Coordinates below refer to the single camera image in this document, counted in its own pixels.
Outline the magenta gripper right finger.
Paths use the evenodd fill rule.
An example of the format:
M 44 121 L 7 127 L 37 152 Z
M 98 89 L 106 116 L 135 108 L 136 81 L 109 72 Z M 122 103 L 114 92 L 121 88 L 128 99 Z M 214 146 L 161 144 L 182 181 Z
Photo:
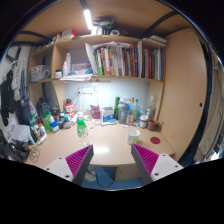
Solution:
M 131 145 L 131 154 L 139 170 L 143 185 L 151 183 L 151 173 L 159 155 L 137 144 Z

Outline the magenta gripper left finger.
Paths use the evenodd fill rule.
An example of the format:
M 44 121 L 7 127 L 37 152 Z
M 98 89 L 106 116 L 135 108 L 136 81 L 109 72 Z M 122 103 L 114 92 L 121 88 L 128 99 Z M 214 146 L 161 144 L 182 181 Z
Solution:
M 93 155 L 93 146 L 89 145 L 66 157 L 68 167 L 73 174 L 73 183 L 77 185 L 82 184 Z

